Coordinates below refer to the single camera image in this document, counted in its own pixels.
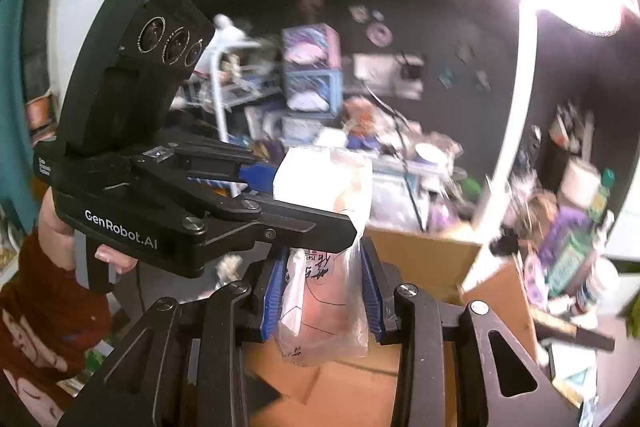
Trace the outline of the left forearm red sleeve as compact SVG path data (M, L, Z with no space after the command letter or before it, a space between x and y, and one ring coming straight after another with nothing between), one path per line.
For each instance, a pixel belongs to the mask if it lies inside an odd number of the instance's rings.
M19 404L26 423L58 425L73 403L58 383L85 369L85 353L111 324L106 297L55 265L32 232L18 256L17 279L1 289L1 382L8 387L2 410Z

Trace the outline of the person left hand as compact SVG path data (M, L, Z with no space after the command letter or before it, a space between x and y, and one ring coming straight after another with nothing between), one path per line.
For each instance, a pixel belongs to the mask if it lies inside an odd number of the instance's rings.
M44 193L38 218L38 242L44 254L59 268L72 271L76 269L74 255L75 231L66 225L56 213L52 190ZM96 259L113 265L118 274L132 271L138 260L106 245L96 248Z

